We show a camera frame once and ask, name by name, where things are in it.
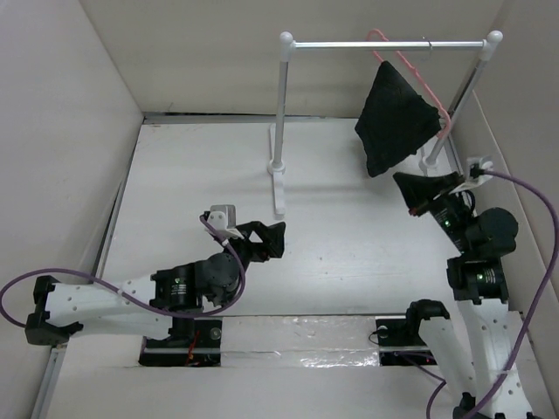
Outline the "black trousers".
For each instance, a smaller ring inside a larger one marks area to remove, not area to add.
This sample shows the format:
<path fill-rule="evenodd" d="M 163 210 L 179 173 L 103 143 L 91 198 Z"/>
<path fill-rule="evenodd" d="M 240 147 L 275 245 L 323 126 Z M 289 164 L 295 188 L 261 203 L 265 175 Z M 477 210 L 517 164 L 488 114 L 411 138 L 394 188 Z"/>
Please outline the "black trousers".
<path fill-rule="evenodd" d="M 414 155 L 440 130 L 438 109 L 390 62 L 383 61 L 355 124 L 369 177 L 382 175 Z"/>

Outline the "pink plastic hanger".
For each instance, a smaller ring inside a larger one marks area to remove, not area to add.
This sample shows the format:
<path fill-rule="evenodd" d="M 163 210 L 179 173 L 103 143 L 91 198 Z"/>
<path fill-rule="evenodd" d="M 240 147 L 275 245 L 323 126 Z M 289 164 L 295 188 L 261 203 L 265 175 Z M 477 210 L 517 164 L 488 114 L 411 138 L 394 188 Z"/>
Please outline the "pink plastic hanger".
<path fill-rule="evenodd" d="M 378 29 L 370 30 L 367 34 L 366 40 L 372 41 L 372 38 L 374 36 L 378 36 L 384 42 L 390 41 Z M 375 58 L 380 64 L 382 64 L 382 62 L 385 61 L 376 50 L 373 50 L 372 54 L 375 56 Z M 438 140 L 444 140 L 451 130 L 451 117 L 449 113 L 443 107 L 442 103 L 438 99 L 438 96 L 432 91 L 429 85 L 424 81 L 418 69 L 400 51 L 396 51 L 396 55 L 399 57 L 400 61 L 404 64 L 404 66 L 409 70 L 411 75 L 416 79 L 419 85 L 423 87 L 424 92 L 427 93 L 427 95 L 429 96 L 429 98 L 431 99 L 435 107 L 438 109 L 438 114 L 440 117 L 442 117 L 444 124 L 442 128 L 439 130 L 439 132 L 437 133 L 436 137 Z"/>

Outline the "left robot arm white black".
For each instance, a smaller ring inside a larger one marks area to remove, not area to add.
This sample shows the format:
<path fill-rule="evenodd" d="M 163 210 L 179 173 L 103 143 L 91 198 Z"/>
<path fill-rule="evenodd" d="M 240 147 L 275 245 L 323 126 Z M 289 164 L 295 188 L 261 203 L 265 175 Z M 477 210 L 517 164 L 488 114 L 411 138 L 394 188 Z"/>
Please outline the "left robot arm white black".
<path fill-rule="evenodd" d="M 196 319 L 218 316 L 244 293 L 252 263 L 282 258 L 286 224 L 252 221 L 231 229 L 217 223 L 219 212 L 199 217 L 221 251 L 210 257 L 111 284 L 91 278 L 86 285 L 55 279 L 56 269 L 37 273 L 35 309 L 24 324 L 29 344 L 57 346 L 93 334 L 139 335 L 189 344 Z"/>

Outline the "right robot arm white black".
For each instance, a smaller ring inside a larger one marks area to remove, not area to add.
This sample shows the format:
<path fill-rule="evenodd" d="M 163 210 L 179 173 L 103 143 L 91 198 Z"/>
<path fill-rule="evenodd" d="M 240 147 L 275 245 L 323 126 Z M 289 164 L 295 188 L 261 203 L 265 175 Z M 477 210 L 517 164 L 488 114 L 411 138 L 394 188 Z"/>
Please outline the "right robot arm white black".
<path fill-rule="evenodd" d="M 516 219 L 502 208 L 475 213 L 463 198 L 466 182 L 457 172 L 436 177 L 397 172 L 393 178 L 410 214 L 430 214 L 459 252 L 448 259 L 446 276 L 470 349 L 464 350 L 450 313 L 436 300 L 410 304 L 406 338 L 428 346 L 456 404 L 453 417 L 534 417 L 516 366 L 507 364 L 513 346 L 501 259 L 516 248 Z"/>

